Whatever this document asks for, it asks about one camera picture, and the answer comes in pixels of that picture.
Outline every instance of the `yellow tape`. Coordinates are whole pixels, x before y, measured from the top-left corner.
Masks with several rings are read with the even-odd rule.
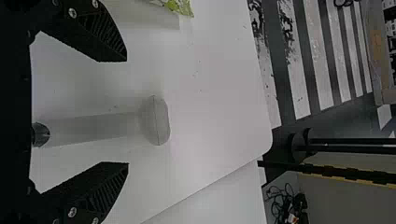
[[[375,184],[372,181],[368,180],[349,180],[345,179],[344,177],[340,176],[323,176],[323,175],[316,175],[316,174],[304,174],[304,173],[299,173],[299,175],[305,175],[305,176],[312,176],[316,178],[322,178],[322,179],[331,179],[331,180],[337,180],[337,181],[343,181],[343,182],[348,182],[348,183],[357,183],[357,184],[363,184],[363,185],[370,185],[370,186],[377,186],[377,187],[382,187],[382,188],[387,188],[387,189],[396,189],[396,185],[394,184],[387,184],[387,185],[380,185],[380,184]]]

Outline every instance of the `floor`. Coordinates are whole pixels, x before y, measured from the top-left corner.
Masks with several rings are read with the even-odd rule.
[[[274,136],[265,161],[291,161],[288,137],[304,128],[325,136],[394,134],[396,106],[375,105],[359,2],[341,9],[331,0],[247,4]],[[262,184],[283,173],[266,169]]]

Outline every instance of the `wire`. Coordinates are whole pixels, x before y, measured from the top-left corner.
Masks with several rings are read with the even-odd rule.
[[[267,198],[264,200],[266,203],[272,201],[271,204],[271,214],[276,219],[274,224],[282,223],[281,218],[284,217],[284,204],[286,201],[290,203],[290,208],[288,208],[288,213],[293,209],[294,201],[294,190],[290,183],[286,183],[284,189],[280,189],[277,186],[271,186],[265,192]]]

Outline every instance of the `black stripe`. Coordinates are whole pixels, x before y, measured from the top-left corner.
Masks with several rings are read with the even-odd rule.
[[[361,58],[361,45],[359,44],[360,42],[359,42],[358,24],[356,23],[355,4],[352,4],[352,6],[350,7],[350,14],[352,17],[353,33],[355,33],[355,43],[356,43],[356,51],[358,54],[359,70],[361,72],[361,87],[363,88],[363,94],[365,94],[367,93],[367,88],[366,88],[366,80],[364,78],[363,59]]]
[[[305,83],[308,92],[308,102],[311,109],[311,115],[320,113],[320,103],[318,96],[317,79],[315,77],[315,68],[312,60],[311,45],[308,34],[308,27],[306,25],[306,17],[304,11],[305,0],[295,0],[294,12],[296,16],[296,23],[298,29],[298,36],[300,39],[301,56],[303,59]]]
[[[353,81],[352,65],[350,62],[349,47],[347,43],[347,28],[346,19],[344,17],[344,10],[342,8],[338,9],[338,18],[340,21],[341,38],[343,40],[344,56],[346,58],[346,75],[349,84],[350,96],[352,99],[356,98],[355,82]]]
[[[265,28],[268,48],[274,72],[276,98],[279,105],[282,125],[293,123],[296,120],[291,93],[288,64],[286,62],[285,41],[280,27],[277,10],[277,1],[262,1],[265,17]]]
[[[334,49],[332,48],[332,33],[330,30],[326,1],[329,0],[318,0],[319,13],[324,38],[324,47],[326,49],[327,65],[329,67],[330,84],[332,86],[332,99],[334,100],[334,105],[340,105],[342,103],[341,92],[338,83],[337,67],[335,65]]]
[[[361,11],[361,17],[360,17],[360,19],[361,19],[361,26],[362,27],[366,27],[366,24],[365,24],[365,19],[363,18],[363,11],[361,10],[361,3],[360,2],[358,2],[359,3],[359,8],[355,8],[355,10],[360,10]],[[368,45],[367,45],[367,36],[366,36],[366,30],[363,28],[363,38],[364,38],[364,47],[366,48],[366,59],[367,59],[367,63],[369,64],[369,59],[370,59],[370,57],[369,57],[369,47],[368,47]],[[372,86],[372,90],[373,90],[373,84],[372,84],[372,79],[371,79],[371,69],[370,69],[370,67],[368,68],[368,72],[369,72],[369,74],[368,74],[368,76],[369,76],[369,80],[370,80],[370,84],[371,84],[371,86]]]
[[[392,116],[393,116],[394,118],[396,118],[396,105],[391,105],[391,106],[390,106],[390,111],[391,111],[391,113],[392,113]]]

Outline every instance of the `white stripe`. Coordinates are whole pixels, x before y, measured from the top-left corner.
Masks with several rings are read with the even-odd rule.
[[[350,89],[347,80],[346,58],[344,55],[343,40],[341,37],[340,21],[338,19],[338,9],[334,7],[333,1],[326,1],[332,33],[332,48],[334,50],[335,67],[337,69],[338,85],[340,87],[342,102],[349,101]]]
[[[358,65],[358,53],[356,52],[355,35],[353,33],[352,17],[350,7],[344,7],[344,16],[346,18],[346,35],[349,46],[350,63],[352,65],[353,81],[355,83],[356,95],[363,96],[363,87],[361,86],[361,72]]]
[[[318,86],[318,96],[321,109],[334,105],[332,86],[330,84],[329,67],[327,65],[326,50],[324,48],[323,32],[321,29],[318,0],[304,0],[306,23],[311,43],[312,59]]]
[[[274,72],[270,57],[270,50],[261,42],[262,50],[260,52],[260,69],[262,70],[262,83],[267,100],[268,113],[271,120],[271,127],[274,129],[282,125],[280,120],[279,104],[276,99],[276,86]]]
[[[291,27],[286,22],[281,22],[282,29],[292,29],[290,35],[294,39],[286,43],[286,59],[288,61],[291,93],[293,97],[294,112],[297,119],[301,119],[311,114],[309,107],[308,92],[306,90],[303,60],[300,49],[300,38],[297,31],[297,23],[292,1],[278,1],[279,16],[282,12],[292,20]]]
[[[367,50],[366,50],[366,42],[364,36],[364,28],[362,24],[361,18],[361,5],[359,2],[355,2],[355,14],[356,14],[356,22],[358,26],[358,37],[359,37],[359,44],[361,47],[361,60],[363,61],[363,69],[364,69],[364,80],[366,82],[366,90],[368,93],[373,91],[371,79],[370,79],[370,70],[369,64],[367,59]]]
[[[379,128],[382,130],[392,119],[390,105],[382,105],[376,110],[376,112],[378,113]]]
[[[250,18],[252,21],[260,22],[259,17],[260,15],[256,10],[250,11]],[[255,41],[259,55],[259,65],[262,72],[262,85],[264,87],[264,92],[266,96],[265,99],[268,105],[267,108],[271,121],[271,128],[274,129],[276,127],[281,126],[282,122],[280,119],[279,104],[276,99],[276,86],[275,86],[274,72],[270,57],[270,50],[265,44],[265,35],[256,37]]]

